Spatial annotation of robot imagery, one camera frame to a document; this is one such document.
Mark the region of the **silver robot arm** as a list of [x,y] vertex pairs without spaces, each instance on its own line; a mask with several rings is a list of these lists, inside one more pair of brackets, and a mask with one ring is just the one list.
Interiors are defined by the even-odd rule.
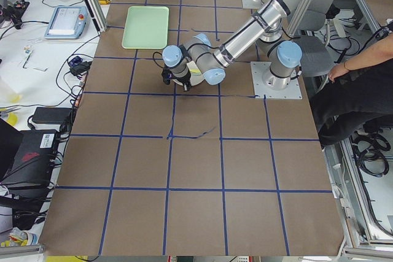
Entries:
[[217,85],[225,78],[225,68],[251,45],[257,44],[271,60],[262,74],[264,84],[272,90],[285,89],[295,68],[300,64],[302,50],[295,42],[282,38],[282,20],[287,18],[301,0],[266,0],[229,39],[212,47],[208,37],[199,33],[181,45],[169,45],[162,51],[163,83],[177,81],[189,91],[192,87],[188,63],[194,62],[204,80]]

